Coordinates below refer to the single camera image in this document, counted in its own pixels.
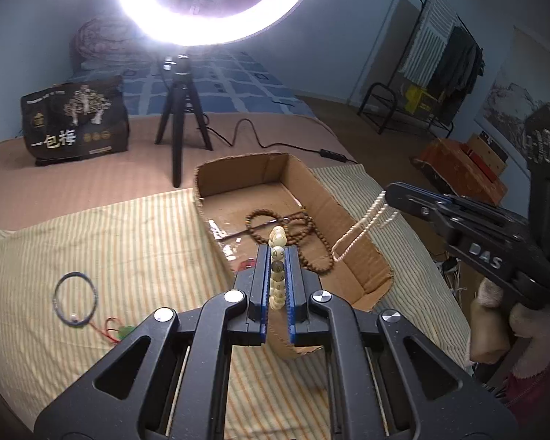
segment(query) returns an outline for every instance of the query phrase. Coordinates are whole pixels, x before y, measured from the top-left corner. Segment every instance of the blue bangle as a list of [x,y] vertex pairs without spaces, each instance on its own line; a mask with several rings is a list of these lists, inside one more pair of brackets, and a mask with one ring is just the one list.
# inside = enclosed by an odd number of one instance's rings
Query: blue bangle
[[[62,285],[62,283],[65,280],[68,280],[69,278],[81,278],[86,283],[88,283],[89,287],[92,290],[92,293],[94,293],[94,305],[92,307],[91,313],[89,313],[84,319],[81,320],[69,320],[65,319],[65,316],[63,316],[63,313],[59,309],[59,303],[57,302],[57,293],[59,292],[59,287]],[[60,320],[69,327],[82,327],[88,324],[92,317],[94,317],[95,309],[98,307],[98,292],[95,290],[94,283],[92,283],[91,279],[89,279],[86,275],[79,272],[73,272],[73,273],[67,273],[63,278],[59,280],[57,283],[57,286],[55,287],[55,292],[53,293],[53,309],[55,310],[55,314],[57,314],[57,317],[59,317]]]

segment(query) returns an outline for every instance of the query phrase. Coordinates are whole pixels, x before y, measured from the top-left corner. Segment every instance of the triangular cutout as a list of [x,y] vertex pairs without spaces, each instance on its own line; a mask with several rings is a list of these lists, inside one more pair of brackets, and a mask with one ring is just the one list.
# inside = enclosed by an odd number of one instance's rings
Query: triangular cutout
[[151,338],[148,336],[139,338],[94,381],[95,388],[119,400],[128,397],[150,343]]
[[421,345],[411,337],[406,337],[403,344],[428,400],[435,400],[458,388],[458,381],[446,372]]

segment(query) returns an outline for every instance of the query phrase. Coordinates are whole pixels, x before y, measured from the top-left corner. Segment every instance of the black bag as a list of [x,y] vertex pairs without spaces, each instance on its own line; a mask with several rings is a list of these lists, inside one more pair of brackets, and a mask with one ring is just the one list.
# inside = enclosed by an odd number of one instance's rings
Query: black bag
[[82,160],[128,149],[121,76],[68,82],[21,98],[26,148],[36,165]]

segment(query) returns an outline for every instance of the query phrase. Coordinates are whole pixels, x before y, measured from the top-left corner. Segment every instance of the tree illustration on bag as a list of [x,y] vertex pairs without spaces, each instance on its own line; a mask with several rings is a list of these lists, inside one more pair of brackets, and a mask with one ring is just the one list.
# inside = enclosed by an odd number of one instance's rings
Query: tree illustration on bag
[[104,97],[102,94],[98,94],[93,89],[90,89],[88,85],[83,85],[78,91],[76,91],[69,102],[63,106],[63,111],[66,116],[71,117],[71,124],[77,125],[77,116],[83,114],[95,114],[92,117],[92,124],[101,124],[102,115],[106,109],[109,109],[112,103]]

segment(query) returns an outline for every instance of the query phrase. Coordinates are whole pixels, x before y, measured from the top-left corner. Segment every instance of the open cardboard box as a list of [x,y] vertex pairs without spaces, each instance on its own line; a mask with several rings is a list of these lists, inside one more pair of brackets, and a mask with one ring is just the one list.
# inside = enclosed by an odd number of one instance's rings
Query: open cardboard box
[[[256,209],[269,209],[280,216],[289,216],[304,206],[330,246],[355,223],[308,167],[289,154],[251,154],[207,162],[198,167],[195,191],[198,210],[208,226],[208,233],[233,271],[238,271],[248,259],[256,256],[257,244],[245,233],[245,218]],[[268,217],[256,217],[253,226],[269,220]],[[273,226],[274,223],[257,232],[268,238]],[[298,229],[290,225],[292,233]],[[340,253],[350,241],[352,238],[339,247]],[[327,266],[328,256],[317,236],[307,236],[299,248],[315,266]],[[334,265],[330,273],[321,276],[324,289],[364,311],[377,304],[392,281],[389,264],[366,236],[353,246],[343,261]],[[269,310],[267,342],[283,358],[314,350],[294,348],[289,344],[285,309]]]

